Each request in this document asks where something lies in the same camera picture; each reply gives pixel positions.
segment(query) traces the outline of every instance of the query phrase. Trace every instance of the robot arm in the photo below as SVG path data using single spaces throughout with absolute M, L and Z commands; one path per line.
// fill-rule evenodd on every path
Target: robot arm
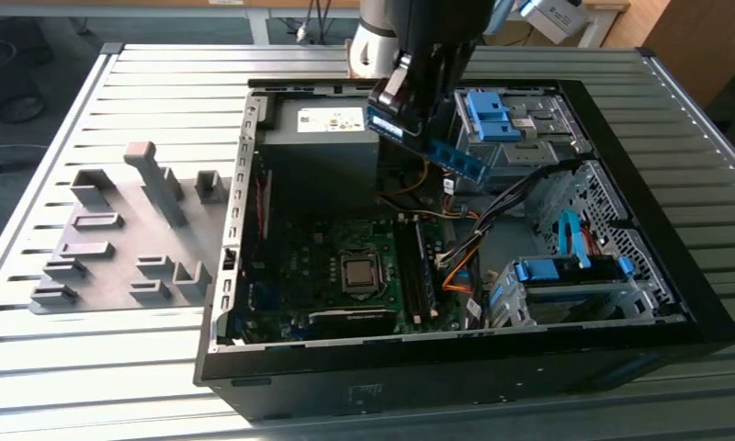
M 427 122 L 451 96 L 494 0 L 393 0 L 385 19 L 398 35 L 395 71 L 370 95 L 370 105 L 406 132 L 405 144 L 423 143 Z
M 394 70 L 369 98 L 369 126 L 407 148 L 430 148 L 430 122 L 453 99 L 479 36 L 501 29 L 516 0 L 363 0 L 362 27 L 386 40 L 398 38 Z M 586 23 L 580 0 L 526 0 L 521 16 L 556 42 Z M 353 47 L 367 53 L 366 46 Z M 365 65 L 365 57 L 354 57 Z

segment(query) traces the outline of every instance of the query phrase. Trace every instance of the motherboard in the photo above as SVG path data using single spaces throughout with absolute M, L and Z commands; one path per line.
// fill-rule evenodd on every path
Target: motherboard
M 434 256 L 443 223 L 381 217 L 275 222 L 251 273 L 249 310 L 235 326 L 249 343 L 459 327 L 458 299 L 442 293 Z

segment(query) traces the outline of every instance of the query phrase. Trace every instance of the aluminum slotted table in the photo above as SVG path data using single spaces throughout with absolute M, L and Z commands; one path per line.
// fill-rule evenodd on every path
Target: aluminum slotted table
M 30 312 L 55 226 L 74 209 L 76 171 L 122 163 L 126 143 L 152 140 L 176 176 L 203 168 L 228 175 L 249 78 L 346 71 L 342 48 L 127 45 L 100 55 L 0 238 L 0 439 L 735 441 L 735 345 L 598 395 L 253 427 L 191 382 L 202 308 Z M 469 75 L 585 82 L 735 320 L 735 151 L 657 59 L 636 51 L 482 49 Z

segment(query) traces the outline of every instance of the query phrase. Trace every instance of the ram slot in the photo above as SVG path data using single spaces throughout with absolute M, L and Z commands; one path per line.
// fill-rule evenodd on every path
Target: ram slot
M 426 235 L 423 233 L 423 224 L 422 221 L 417 220 L 414 229 L 417 232 L 417 244 L 419 246 L 419 259 L 422 262 L 422 277 L 425 283 L 425 292 L 427 298 L 427 312 L 430 317 L 438 317 L 439 312 L 437 311 L 437 292 L 433 287 L 433 271 L 430 270 L 430 259 L 427 258 L 427 247 L 426 247 Z
M 419 256 L 419 241 L 411 223 L 395 222 L 395 247 L 398 250 L 398 270 L 406 314 L 413 323 L 421 324 L 429 318 L 425 263 Z

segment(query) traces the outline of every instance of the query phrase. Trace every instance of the cpu socket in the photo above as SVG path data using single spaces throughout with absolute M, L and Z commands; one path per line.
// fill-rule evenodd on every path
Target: cpu socket
M 354 253 L 347 250 L 341 255 L 341 281 L 343 292 L 361 300 L 379 292 L 381 269 L 377 253 Z

